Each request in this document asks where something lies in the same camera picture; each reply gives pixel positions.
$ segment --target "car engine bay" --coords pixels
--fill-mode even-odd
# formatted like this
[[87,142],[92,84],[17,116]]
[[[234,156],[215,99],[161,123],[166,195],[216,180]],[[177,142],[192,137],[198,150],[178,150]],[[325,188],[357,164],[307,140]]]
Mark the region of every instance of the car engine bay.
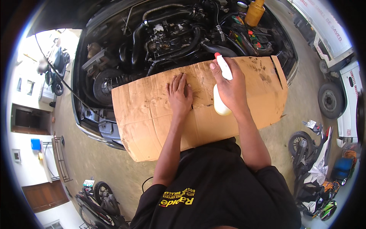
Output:
[[112,109],[112,88],[212,60],[215,52],[228,57],[277,55],[280,62],[279,54],[286,61],[291,58],[292,53],[282,51],[291,44],[283,41],[280,25],[265,19],[268,13],[256,27],[244,23],[247,4],[244,0],[152,1],[88,30],[79,76],[86,101]]

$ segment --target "helmet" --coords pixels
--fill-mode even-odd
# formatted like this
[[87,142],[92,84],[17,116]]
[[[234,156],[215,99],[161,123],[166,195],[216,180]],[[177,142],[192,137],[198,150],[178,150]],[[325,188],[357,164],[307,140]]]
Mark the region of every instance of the helmet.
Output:
[[330,201],[320,212],[320,218],[322,221],[329,219],[337,209],[337,202],[335,200]]

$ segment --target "black t-shirt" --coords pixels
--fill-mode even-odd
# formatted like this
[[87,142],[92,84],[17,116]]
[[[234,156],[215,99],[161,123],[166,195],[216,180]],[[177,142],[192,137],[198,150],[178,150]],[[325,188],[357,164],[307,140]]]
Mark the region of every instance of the black t-shirt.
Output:
[[240,148],[231,148],[193,149],[169,187],[156,184],[141,195],[130,228],[300,228],[300,212],[276,167],[253,173]]

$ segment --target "white spray bottle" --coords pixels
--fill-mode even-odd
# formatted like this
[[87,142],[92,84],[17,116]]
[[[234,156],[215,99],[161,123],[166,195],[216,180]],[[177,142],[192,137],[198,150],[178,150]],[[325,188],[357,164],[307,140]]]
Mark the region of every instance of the white spray bottle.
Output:
[[[223,56],[217,52],[215,53],[215,57],[217,59],[218,65],[221,68],[223,77],[227,80],[232,80],[230,67],[224,60]],[[220,98],[219,90],[217,89],[217,84],[215,84],[215,86],[213,87],[213,106],[215,108],[215,111],[219,115],[228,115],[231,113],[231,110],[227,108],[227,106],[225,106],[225,104],[222,102]]]

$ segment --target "white truck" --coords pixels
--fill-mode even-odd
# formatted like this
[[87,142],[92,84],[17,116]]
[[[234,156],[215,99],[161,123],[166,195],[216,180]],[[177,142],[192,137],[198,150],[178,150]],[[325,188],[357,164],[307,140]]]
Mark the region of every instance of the white truck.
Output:
[[337,118],[338,146],[357,142],[356,105],[362,85],[360,68],[343,27],[319,0],[282,1],[293,14],[294,25],[318,53],[320,70],[328,78],[318,92],[324,116]]

